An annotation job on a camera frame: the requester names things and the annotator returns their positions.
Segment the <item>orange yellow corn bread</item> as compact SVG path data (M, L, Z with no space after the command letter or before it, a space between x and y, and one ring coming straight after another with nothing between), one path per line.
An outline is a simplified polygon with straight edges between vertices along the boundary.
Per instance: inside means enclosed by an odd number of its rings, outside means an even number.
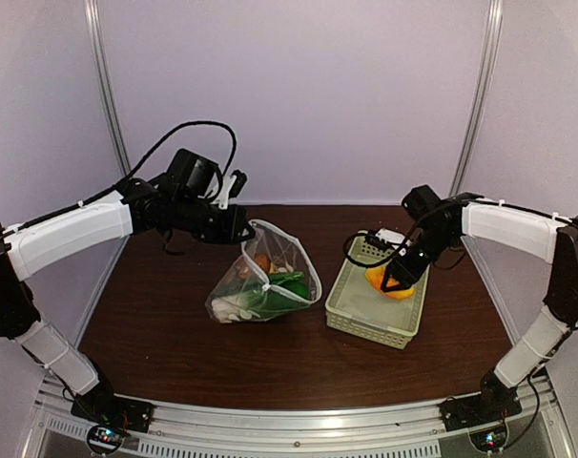
M383 282L385 268L385 265L381 265L365 270L364 276L370 286L391 300L403 301L413 297L416 292L414 286L397 289L399 283L393 277L390 277L387 282Z

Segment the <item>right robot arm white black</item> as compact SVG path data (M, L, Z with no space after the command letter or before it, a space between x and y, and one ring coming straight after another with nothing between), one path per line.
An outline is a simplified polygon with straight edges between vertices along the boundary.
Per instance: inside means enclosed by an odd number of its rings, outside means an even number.
M494 420L516 387L550 361L578 328L578 216L561 217L482 195L441 198L428 185L412 188L402 201L413 225L382 264L383 293L408 290L427 268L460 241L488 245L483 267L505 295L540 300L522 336L482 378L473 413Z

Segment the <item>brown potato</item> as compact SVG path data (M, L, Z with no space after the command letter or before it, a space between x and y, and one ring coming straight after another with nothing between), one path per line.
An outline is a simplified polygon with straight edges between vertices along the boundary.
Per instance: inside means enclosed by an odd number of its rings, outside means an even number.
M255 254L254 262L265 273L269 273L271 271L272 262L267 255L263 253Z

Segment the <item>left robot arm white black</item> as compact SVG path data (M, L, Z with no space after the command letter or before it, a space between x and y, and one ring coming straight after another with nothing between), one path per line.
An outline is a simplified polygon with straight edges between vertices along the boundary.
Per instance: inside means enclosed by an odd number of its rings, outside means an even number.
M231 200L246 181L240 170L224 175L215 162L180 149L167 171L151 180L125 177L51 217L9 227L0 223L0 337L31 353L99 423L114 422L121 404L110 383L43 318L27 279L103 242L150 230L165 238L181 231L205 243L241 243L255 231L245 209Z

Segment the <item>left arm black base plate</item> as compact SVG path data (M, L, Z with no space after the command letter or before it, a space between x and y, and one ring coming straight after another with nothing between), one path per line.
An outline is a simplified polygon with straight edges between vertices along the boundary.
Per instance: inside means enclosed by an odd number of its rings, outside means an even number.
M71 415L115 429L147 433L154 406L149 402L118 396L76 396Z

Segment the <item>green white bok choy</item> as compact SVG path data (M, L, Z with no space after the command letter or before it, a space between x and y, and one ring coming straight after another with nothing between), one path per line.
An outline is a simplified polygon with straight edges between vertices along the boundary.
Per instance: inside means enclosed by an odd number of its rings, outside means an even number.
M219 323L267 322L309 308L310 290L304 273L280 272L268 276L269 283L252 276L219 287L210 299L209 310Z

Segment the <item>clear polka dot zip bag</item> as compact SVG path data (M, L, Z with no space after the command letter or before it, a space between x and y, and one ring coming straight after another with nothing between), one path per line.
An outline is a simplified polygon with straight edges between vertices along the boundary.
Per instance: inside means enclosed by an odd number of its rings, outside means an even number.
M222 324L265 323L309 308L322 297L319 274L300 240L252 219L254 236L209 294L205 306Z

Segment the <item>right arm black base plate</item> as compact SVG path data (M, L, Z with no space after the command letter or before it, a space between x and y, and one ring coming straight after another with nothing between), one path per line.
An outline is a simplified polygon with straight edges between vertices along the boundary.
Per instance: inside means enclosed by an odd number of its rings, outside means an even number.
M520 414L523 410L517 400L511 400L501 407L488 406L481 394L463 398L448 397L439 404L439 409L446 431L498 423L507 417Z

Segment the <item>green perforated plastic basket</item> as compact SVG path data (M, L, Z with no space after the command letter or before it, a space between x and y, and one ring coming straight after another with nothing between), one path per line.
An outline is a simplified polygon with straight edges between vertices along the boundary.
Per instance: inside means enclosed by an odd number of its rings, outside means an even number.
M394 249L382 251L369 245L360 230L343 246L348 254L325 301L326 324L334 329L404 349L417 335L423 313L428 275L415 284L413 297L395 301L374 290L364 273L367 265L388 257Z

